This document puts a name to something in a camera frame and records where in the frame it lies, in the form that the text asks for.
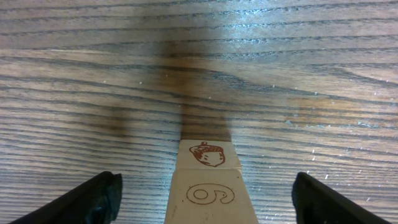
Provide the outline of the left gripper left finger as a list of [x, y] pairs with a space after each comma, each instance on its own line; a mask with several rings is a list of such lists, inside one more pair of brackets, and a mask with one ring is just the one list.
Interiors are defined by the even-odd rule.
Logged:
[[110, 224], [118, 217], [121, 174], [104, 171], [10, 224]]

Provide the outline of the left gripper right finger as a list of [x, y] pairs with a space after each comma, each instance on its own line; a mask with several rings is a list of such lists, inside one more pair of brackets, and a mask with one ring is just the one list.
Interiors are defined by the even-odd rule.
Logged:
[[389, 224], [304, 172], [296, 176], [292, 201], [298, 224]]

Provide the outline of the wooden block yellow side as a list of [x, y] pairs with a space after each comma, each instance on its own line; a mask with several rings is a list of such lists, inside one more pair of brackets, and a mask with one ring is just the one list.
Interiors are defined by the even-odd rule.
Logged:
[[172, 176], [165, 224], [258, 222], [231, 142], [183, 139]]

